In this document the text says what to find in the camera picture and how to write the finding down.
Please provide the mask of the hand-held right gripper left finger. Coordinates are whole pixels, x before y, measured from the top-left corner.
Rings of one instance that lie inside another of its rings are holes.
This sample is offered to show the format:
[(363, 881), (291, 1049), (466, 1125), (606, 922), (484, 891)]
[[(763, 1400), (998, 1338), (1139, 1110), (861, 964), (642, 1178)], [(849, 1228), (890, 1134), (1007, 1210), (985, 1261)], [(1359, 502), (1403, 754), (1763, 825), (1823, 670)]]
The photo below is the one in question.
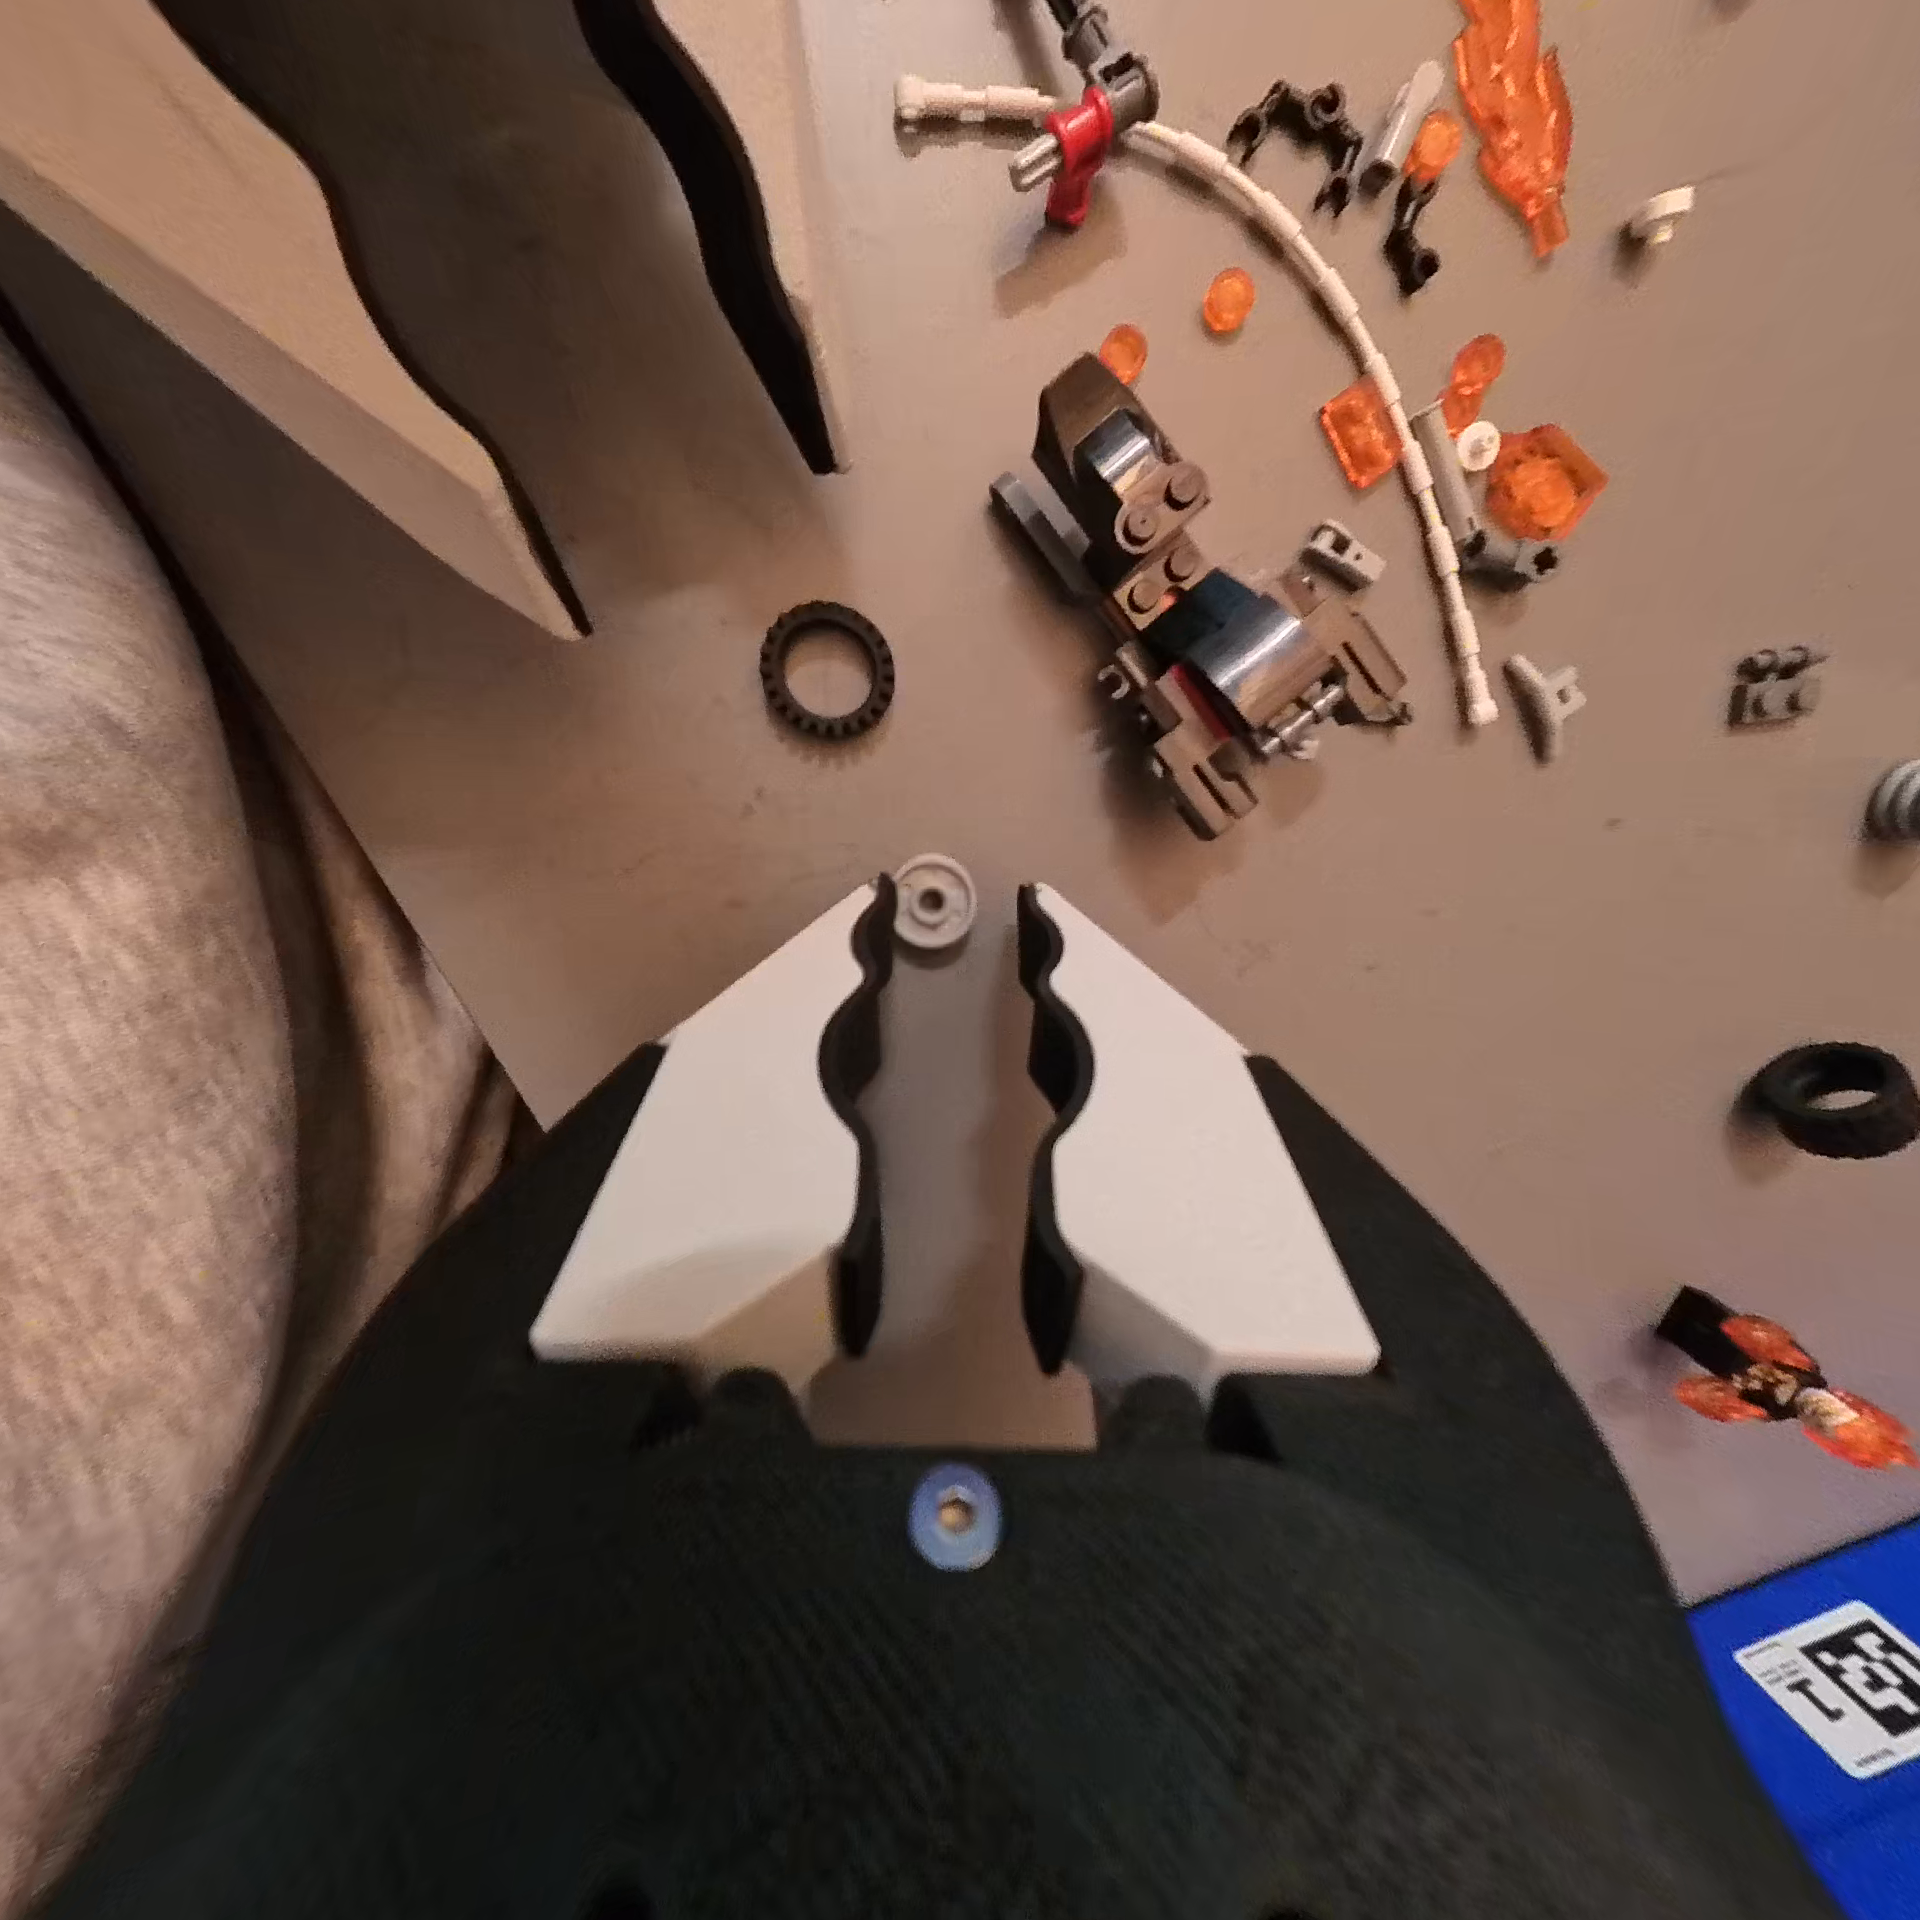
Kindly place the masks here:
[(653, 1080), (530, 1328), (547, 1366), (662, 1358), (809, 1396), (880, 1301), (879, 1147), (895, 881), (872, 877), (653, 1049)]

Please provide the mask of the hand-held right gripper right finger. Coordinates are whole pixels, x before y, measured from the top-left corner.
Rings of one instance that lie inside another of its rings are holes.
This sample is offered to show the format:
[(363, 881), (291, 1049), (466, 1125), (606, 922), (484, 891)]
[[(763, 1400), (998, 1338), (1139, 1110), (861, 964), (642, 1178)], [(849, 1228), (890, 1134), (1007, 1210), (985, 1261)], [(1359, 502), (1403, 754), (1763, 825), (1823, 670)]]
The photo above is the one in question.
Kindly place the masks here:
[(1058, 885), (1016, 899), (1031, 1080), (1019, 1318), (1047, 1378), (1366, 1378), (1380, 1333), (1261, 1086), (1264, 1056)]

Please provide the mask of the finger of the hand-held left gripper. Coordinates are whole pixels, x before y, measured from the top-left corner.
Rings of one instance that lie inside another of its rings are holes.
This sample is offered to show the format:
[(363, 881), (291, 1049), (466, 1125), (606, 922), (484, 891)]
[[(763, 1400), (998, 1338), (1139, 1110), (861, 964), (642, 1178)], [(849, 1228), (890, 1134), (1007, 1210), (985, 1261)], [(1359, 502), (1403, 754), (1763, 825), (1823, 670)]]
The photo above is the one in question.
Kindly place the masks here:
[(0, 196), (412, 549), (586, 637), (510, 469), (377, 326), (312, 171), (158, 7), (0, 8)]
[(843, 469), (826, 374), (778, 263), (778, 226), (748, 143), (691, 42), (653, 0), (577, 0), (586, 57), (662, 143), (686, 195), (709, 289), (815, 472)]

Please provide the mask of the red lego connector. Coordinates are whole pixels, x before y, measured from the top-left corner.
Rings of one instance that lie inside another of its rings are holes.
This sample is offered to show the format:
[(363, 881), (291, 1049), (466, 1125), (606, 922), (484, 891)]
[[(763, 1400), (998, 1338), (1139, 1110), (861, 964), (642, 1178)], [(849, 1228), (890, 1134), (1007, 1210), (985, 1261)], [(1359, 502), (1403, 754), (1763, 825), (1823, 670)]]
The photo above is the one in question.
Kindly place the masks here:
[(1103, 81), (1043, 113), (1043, 133), (1019, 147), (1007, 164), (1016, 195), (1043, 196), (1043, 223), (1073, 233), (1091, 223), (1092, 178), (1103, 175), (1118, 147), (1118, 102)]

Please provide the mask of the axle assembly with red joint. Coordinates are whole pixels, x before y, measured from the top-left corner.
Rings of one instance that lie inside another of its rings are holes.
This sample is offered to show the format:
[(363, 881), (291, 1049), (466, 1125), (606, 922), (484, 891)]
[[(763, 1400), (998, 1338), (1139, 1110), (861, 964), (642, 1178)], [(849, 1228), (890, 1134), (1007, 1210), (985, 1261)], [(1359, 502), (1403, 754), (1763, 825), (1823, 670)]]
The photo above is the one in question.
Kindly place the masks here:
[(1118, 133), (1158, 120), (1163, 86), (1151, 66), (1126, 42), (1126, 34), (1111, 22), (1103, 0), (1047, 0), (1043, 7), (1050, 22), (1062, 26), (1062, 57), (1072, 68), (1103, 86)]

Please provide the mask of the thin black lego tire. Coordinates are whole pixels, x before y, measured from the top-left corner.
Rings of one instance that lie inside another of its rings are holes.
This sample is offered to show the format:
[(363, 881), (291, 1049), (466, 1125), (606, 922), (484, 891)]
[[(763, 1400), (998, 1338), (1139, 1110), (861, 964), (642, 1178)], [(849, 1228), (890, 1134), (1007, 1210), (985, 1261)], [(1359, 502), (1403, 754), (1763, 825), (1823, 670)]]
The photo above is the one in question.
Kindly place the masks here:
[[(809, 708), (795, 693), (791, 655), (803, 637), (816, 637), (816, 632), (830, 632), (830, 637), (843, 637), (861, 654), (861, 661), (868, 670), (868, 688), (853, 708), (821, 714), (821, 708)], [(816, 740), (816, 746), (853, 746), (853, 740), (872, 735), (895, 701), (895, 654), (890, 654), (887, 632), (864, 611), (853, 611), (846, 600), (815, 599), (815, 600), (784, 605), (767, 623), (767, 632), (758, 643), (758, 688), (763, 688), (767, 714), (784, 730), (795, 730), (803, 740)]]

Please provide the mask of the white flexible lego tube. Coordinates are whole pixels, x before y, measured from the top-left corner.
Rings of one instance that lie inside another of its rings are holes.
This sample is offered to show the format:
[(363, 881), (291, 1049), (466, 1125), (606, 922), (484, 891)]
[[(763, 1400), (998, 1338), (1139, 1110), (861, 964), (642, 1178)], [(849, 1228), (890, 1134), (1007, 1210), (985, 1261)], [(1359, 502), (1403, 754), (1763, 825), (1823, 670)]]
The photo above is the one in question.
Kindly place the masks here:
[[(921, 76), (895, 80), (895, 125), (901, 131), (1043, 131), (1050, 112), (1066, 102), (1043, 95), (1038, 86), (963, 86), (963, 81), (928, 81)], [(1450, 654), (1450, 683), (1463, 701), (1464, 726), (1492, 726), (1504, 719), (1475, 611), (1463, 589), (1463, 554), (1455, 537), (1439, 506), (1439, 472), (1430, 456), (1418, 451), (1418, 435), (1411, 429), (1403, 380), (1380, 350), (1380, 340), (1366, 326), (1354, 289), (1341, 279), (1341, 271), (1316, 247), (1304, 223), (1264, 185), (1254, 185), (1220, 147), (1205, 143), (1199, 133), (1143, 120), (1130, 133), (1123, 133), (1126, 154), (1158, 155), (1170, 171), (1188, 175), (1199, 190), (1236, 209), (1247, 226), (1254, 226), (1272, 254), (1280, 254), (1296, 271), (1296, 279), (1309, 289), (1309, 298), (1327, 312), (1336, 337), (1347, 340), (1354, 374), (1380, 386), (1380, 399), (1387, 410), (1387, 429), (1396, 435), (1396, 469), (1406, 481), (1406, 497), (1425, 530), (1425, 551), (1434, 569), (1434, 595), (1448, 630)]]

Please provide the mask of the black lego motorcycle build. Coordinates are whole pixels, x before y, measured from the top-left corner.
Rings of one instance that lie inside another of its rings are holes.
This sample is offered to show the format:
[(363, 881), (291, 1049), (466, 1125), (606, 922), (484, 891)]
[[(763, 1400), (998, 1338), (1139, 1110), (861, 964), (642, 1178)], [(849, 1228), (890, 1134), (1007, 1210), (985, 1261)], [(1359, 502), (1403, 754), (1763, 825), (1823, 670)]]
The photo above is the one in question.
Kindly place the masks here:
[(1316, 758), (1323, 730), (1411, 726), (1406, 670), (1354, 589), (1309, 560), (1241, 574), (1205, 554), (1207, 469), (1099, 353), (1043, 386), (1031, 458), (1043, 488), (1001, 472), (992, 510), (1103, 619), (1099, 688), (1188, 838), (1220, 840), (1261, 808), (1261, 774)]

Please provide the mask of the flame lego minifigure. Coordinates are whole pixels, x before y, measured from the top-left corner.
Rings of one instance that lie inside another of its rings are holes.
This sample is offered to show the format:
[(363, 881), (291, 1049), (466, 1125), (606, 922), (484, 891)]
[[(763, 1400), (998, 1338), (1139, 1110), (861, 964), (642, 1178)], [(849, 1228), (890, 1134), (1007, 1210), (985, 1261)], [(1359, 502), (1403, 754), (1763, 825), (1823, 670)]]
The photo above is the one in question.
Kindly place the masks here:
[(1688, 1358), (1674, 1400), (1710, 1424), (1800, 1428), (1814, 1451), (1888, 1473), (1917, 1471), (1912, 1428), (1883, 1405), (1843, 1392), (1823, 1366), (1775, 1318), (1743, 1313), (1715, 1293), (1683, 1285), (1652, 1341)]

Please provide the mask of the wide black lego tire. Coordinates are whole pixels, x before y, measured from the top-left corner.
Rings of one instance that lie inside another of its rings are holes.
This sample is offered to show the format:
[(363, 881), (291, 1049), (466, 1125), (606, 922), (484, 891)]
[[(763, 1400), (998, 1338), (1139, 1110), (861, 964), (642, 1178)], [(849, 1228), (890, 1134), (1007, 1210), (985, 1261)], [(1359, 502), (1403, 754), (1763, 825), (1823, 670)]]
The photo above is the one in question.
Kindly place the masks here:
[(1791, 1147), (1829, 1164), (1876, 1164), (1920, 1138), (1917, 1073), (1876, 1042), (1786, 1049), (1743, 1100)]

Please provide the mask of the orange rectangular lego plate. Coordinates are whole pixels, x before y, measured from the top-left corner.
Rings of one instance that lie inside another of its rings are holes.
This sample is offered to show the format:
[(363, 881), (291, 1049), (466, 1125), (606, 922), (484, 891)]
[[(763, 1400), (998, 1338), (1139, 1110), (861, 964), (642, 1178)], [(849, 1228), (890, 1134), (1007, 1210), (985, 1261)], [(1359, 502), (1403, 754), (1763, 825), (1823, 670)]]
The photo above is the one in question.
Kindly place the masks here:
[(1403, 465), (1406, 443), (1370, 374), (1323, 399), (1318, 429), (1352, 494), (1380, 488)]

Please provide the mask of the light grey lego bar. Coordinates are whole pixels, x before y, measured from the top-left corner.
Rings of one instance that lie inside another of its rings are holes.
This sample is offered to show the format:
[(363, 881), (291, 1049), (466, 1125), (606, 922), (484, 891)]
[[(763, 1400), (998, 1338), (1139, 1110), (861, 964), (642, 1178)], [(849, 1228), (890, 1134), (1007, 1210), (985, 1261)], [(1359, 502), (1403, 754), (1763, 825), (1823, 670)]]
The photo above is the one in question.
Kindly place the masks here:
[(1359, 143), (1354, 155), (1354, 190), (1359, 196), (1380, 196), (1390, 178), (1403, 178), (1406, 155), (1416, 147), (1418, 125), (1430, 120), (1430, 112), (1441, 95), (1441, 66), (1425, 61), (1403, 94), (1390, 95), (1387, 113), (1380, 120), (1380, 131)]

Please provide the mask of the grey lego pin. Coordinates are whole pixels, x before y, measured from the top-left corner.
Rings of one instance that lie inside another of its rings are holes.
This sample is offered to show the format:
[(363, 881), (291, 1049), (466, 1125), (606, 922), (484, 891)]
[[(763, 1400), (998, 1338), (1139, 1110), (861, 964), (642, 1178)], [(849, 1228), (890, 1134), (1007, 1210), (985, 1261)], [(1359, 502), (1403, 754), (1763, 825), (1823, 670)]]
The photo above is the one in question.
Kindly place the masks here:
[(1455, 451), (1455, 430), (1448, 429), (1441, 399), (1411, 414), (1411, 435), (1430, 465), (1434, 506), (1450, 531), (1463, 560), (1475, 560), (1490, 549), (1490, 525), (1480, 521), (1471, 472)]

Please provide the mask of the dark grey lego plate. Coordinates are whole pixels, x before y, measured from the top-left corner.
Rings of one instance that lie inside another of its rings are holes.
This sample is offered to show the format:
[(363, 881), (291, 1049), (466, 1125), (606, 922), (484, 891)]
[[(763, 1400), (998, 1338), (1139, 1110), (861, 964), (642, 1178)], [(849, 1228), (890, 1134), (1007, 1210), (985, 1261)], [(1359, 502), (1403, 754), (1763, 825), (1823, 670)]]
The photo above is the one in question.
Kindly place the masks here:
[(1794, 643), (1794, 649), (1754, 649), (1736, 661), (1728, 726), (1791, 726), (1809, 719), (1823, 697), (1823, 666), (1829, 654)]

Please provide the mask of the orange lego flame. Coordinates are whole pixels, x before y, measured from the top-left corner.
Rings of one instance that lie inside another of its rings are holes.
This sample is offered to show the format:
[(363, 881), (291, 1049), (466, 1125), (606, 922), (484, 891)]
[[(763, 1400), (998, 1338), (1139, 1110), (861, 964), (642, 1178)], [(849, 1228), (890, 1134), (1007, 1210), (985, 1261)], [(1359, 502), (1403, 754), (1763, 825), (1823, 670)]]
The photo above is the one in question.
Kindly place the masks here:
[(1464, 0), (1450, 42), (1480, 175), (1515, 212), (1538, 263), (1568, 239), (1571, 95), (1535, 0)]

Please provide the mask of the blue plastic bin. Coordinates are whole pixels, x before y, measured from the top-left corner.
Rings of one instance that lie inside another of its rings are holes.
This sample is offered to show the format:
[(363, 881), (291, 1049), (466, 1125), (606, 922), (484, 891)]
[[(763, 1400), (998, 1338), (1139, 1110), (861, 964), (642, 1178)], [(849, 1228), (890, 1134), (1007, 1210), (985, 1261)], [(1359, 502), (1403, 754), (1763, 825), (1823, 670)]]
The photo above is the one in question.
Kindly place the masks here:
[(1692, 1606), (1718, 1710), (1858, 1920), (1920, 1912), (1920, 1527)]

